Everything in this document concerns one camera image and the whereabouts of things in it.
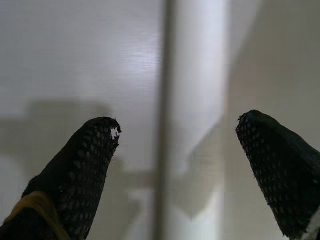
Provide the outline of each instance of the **white surface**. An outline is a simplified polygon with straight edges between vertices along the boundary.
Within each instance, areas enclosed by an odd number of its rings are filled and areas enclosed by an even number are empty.
[[[284,240],[235,133],[251,109],[320,149],[319,1],[266,0],[230,74],[224,240]]]
[[[161,0],[0,0],[0,219],[89,118],[120,146],[88,239],[153,230]]]
[[[224,113],[227,2],[177,0],[174,29],[164,239],[218,240],[224,181],[217,126]]]

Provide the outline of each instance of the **white wall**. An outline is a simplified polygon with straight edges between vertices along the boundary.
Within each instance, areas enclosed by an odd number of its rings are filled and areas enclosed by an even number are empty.
[[[230,73],[225,133],[224,240],[282,240],[235,133],[265,112],[320,149],[319,1],[267,0]]]
[[[0,221],[89,118],[123,133],[88,239],[153,230],[161,0],[0,0]]]

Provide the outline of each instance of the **yellow strap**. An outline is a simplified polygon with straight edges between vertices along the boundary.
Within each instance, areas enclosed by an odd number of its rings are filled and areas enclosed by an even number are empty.
[[[41,217],[43,217],[43,219],[55,233],[58,240],[70,240],[68,233],[59,221],[59,216],[54,203],[44,192],[41,191],[33,191],[18,201],[12,209],[11,214],[4,220],[3,223],[5,224],[11,221],[24,208],[34,209]]]

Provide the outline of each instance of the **white panel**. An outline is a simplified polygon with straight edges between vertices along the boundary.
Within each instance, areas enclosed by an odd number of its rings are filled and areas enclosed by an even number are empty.
[[[1,209],[85,121],[111,116],[123,133],[88,239],[150,239],[162,9],[161,0],[0,0]]]

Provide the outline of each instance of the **black mesh fabric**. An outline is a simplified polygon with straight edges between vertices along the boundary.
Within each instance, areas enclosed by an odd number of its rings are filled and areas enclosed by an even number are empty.
[[[115,119],[97,117],[87,121],[43,171],[30,180],[22,194],[23,197],[42,191],[50,196],[72,240],[85,239],[91,228],[107,169],[118,146],[119,134],[114,132],[121,132]],[[21,216],[17,219],[20,224],[24,220],[32,222]]]
[[[241,115],[235,131],[282,233],[300,239],[320,205],[320,153],[257,110]]]

